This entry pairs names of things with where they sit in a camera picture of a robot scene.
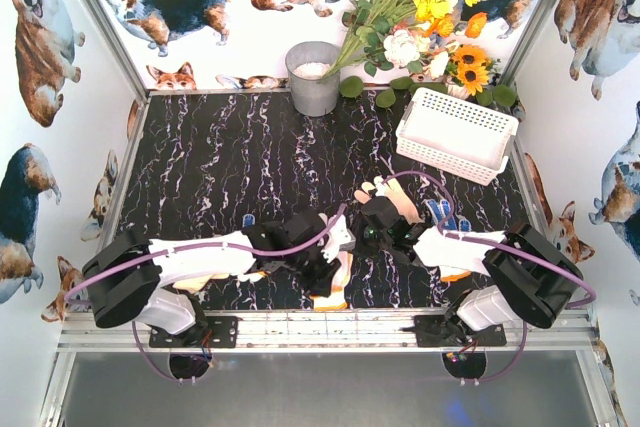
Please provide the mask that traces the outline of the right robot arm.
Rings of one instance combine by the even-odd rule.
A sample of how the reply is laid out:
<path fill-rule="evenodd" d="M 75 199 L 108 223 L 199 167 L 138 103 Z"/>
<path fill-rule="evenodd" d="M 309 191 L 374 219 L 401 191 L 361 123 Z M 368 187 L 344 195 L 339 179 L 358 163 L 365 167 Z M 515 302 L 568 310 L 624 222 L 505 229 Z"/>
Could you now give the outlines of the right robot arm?
<path fill-rule="evenodd" d="M 548 329 L 573 304 L 581 288 L 594 298 L 579 269 L 536 229 L 476 233 L 409 223 L 391 200 L 374 197 L 360 207 L 353 232 L 366 253 L 384 251 L 403 265 L 435 268 L 444 275 L 477 273 L 492 284 L 464 294 L 447 313 L 455 330 L 470 334 L 521 320 Z"/>

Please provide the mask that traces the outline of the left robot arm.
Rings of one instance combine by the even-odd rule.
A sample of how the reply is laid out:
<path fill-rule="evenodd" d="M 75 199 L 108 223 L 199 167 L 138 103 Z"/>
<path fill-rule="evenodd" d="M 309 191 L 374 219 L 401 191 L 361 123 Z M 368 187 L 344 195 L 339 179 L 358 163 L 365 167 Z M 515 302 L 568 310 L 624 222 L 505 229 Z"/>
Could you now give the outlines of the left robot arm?
<path fill-rule="evenodd" d="M 129 229 L 85 264 L 80 287 L 99 328 L 142 322 L 180 336 L 203 323 L 186 294 L 191 282 L 285 270 L 306 294 L 327 297 L 341 254 L 354 245 L 342 211 L 328 218 L 307 209 L 286 222 L 184 241 L 147 239 Z"/>

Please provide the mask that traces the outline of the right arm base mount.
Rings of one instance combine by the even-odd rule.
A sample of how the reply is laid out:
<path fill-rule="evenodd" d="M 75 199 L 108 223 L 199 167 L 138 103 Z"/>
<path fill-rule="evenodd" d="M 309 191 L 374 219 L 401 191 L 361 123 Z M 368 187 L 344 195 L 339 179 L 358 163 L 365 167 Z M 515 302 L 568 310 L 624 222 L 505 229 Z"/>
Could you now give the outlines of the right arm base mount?
<path fill-rule="evenodd" d="M 502 347 L 507 344 L 501 325 L 473 331 L 461 322 L 446 320 L 444 315 L 416 315 L 413 324 L 400 331 L 413 334 L 418 347 L 464 347 L 470 344 Z"/>

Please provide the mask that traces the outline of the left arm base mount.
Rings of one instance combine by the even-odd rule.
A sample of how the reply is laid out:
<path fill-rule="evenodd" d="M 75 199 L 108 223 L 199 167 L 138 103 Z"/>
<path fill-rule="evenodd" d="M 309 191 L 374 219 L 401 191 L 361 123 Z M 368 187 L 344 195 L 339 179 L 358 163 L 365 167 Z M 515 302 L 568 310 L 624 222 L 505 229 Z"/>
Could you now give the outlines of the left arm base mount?
<path fill-rule="evenodd" d="M 206 316 L 180 334 L 169 334 L 153 327 L 149 337 L 152 348 L 234 348 L 238 336 L 237 316 Z"/>

